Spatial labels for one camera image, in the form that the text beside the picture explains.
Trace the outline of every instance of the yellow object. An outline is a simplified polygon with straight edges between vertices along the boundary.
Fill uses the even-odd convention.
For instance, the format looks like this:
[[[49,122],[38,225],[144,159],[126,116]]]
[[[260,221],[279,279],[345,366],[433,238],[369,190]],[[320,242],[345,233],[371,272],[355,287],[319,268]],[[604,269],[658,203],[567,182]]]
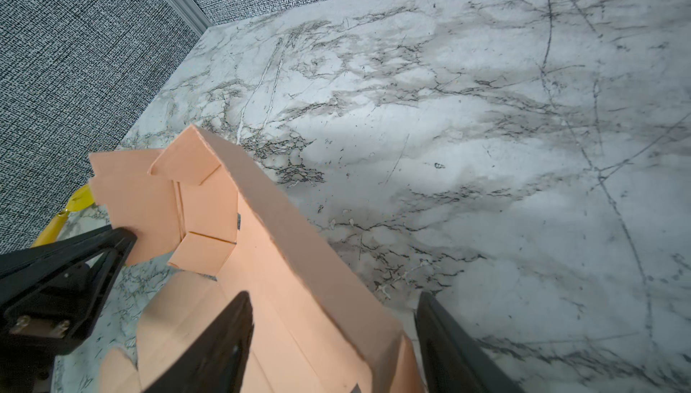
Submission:
[[[65,225],[65,222],[67,222],[70,212],[83,210],[91,206],[91,204],[93,204],[93,195],[91,195],[89,185],[85,184],[72,194],[67,201],[65,209],[50,220],[31,247],[55,242],[58,234],[62,231],[62,227]]]

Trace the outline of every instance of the white marble countertop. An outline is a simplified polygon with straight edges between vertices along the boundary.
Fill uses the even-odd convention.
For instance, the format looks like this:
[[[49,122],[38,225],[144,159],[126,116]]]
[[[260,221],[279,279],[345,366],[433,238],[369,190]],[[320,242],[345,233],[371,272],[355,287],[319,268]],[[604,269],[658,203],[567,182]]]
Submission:
[[[691,0],[329,0],[210,28],[122,146],[242,144],[409,331],[436,294],[527,392],[688,391],[690,22]],[[55,391],[135,357],[171,271],[123,271]]]

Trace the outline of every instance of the cardboard box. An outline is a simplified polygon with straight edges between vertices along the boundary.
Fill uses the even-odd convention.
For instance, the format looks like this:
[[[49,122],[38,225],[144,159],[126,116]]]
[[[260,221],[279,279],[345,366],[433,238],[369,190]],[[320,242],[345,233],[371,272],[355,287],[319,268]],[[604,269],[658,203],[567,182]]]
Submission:
[[[90,160],[96,203],[137,235],[127,264],[175,250],[185,270],[142,314],[138,368],[108,353],[102,392],[146,389],[242,290],[255,326],[244,393],[424,391],[400,322],[241,147],[190,126],[165,150]]]

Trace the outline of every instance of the cardboard flap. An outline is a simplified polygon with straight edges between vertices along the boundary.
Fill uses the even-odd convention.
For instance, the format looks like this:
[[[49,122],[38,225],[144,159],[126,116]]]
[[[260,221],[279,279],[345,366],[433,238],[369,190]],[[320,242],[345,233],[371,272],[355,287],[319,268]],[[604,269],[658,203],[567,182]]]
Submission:
[[[144,308],[137,324],[142,388],[167,371],[229,302],[213,280],[190,271],[171,277]]]
[[[187,233],[173,252],[168,265],[202,275],[216,276],[234,247],[235,243],[197,233]]]
[[[162,152],[162,148],[151,148],[89,153],[89,161],[96,175],[145,175]]]
[[[197,127],[191,125],[151,164],[149,174],[197,186],[217,168],[217,158],[204,145]]]
[[[137,236],[126,265],[147,261],[174,250],[180,243],[173,182],[146,173],[160,150],[92,153],[96,176],[89,187],[96,204],[105,204],[113,228]]]
[[[238,190],[226,170],[219,166],[196,186],[181,183],[180,198],[188,232],[236,242]]]
[[[108,351],[99,371],[100,393],[140,393],[139,373],[120,348]]]

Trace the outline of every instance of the bolt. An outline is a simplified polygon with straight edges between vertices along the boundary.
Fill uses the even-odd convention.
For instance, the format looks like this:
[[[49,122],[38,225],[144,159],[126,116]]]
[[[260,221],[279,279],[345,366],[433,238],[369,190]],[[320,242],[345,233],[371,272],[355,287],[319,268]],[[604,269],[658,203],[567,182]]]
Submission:
[[[60,331],[65,331],[66,329],[70,328],[70,321],[69,320],[62,320],[62,321],[57,323],[57,326],[55,328],[60,330]]]
[[[20,329],[26,327],[29,325],[31,322],[31,317],[29,315],[22,315],[17,319],[17,324],[15,324],[15,327],[18,327]]]

